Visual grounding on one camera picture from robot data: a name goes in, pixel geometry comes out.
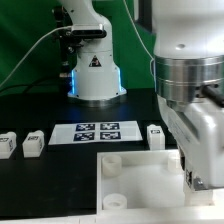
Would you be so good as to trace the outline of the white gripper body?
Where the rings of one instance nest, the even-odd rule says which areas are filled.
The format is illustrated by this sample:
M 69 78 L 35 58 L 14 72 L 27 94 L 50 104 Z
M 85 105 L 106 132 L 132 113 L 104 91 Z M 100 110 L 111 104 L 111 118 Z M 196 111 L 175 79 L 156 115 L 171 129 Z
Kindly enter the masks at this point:
M 224 188 L 224 109 L 204 98 L 179 112 L 164 98 L 157 99 L 163 121 L 184 152 L 185 169 L 200 177 L 207 189 Z

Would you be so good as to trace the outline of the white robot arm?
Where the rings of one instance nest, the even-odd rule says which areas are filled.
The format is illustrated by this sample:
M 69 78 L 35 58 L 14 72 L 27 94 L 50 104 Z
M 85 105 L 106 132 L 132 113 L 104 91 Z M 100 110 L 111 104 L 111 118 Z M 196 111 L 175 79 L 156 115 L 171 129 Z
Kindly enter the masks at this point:
M 58 0 L 77 48 L 68 96 L 105 103 L 126 93 L 113 60 L 112 27 L 92 0 Z M 224 188 L 224 0 L 152 0 L 159 111 L 184 156 L 192 189 Z

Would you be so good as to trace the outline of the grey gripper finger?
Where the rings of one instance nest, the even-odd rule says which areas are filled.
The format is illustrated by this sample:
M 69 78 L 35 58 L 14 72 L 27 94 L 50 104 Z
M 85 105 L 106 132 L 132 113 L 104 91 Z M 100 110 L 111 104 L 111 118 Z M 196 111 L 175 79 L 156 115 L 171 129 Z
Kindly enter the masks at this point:
M 204 184 L 203 184 L 203 182 L 202 182 L 200 177 L 194 177 L 192 179 L 191 188 L 194 191 L 202 191 L 204 189 Z
M 182 167 L 182 170 L 185 172 L 185 155 L 184 155 L 182 148 L 179 145 L 178 145 L 178 151 L 180 154 L 181 167 Z

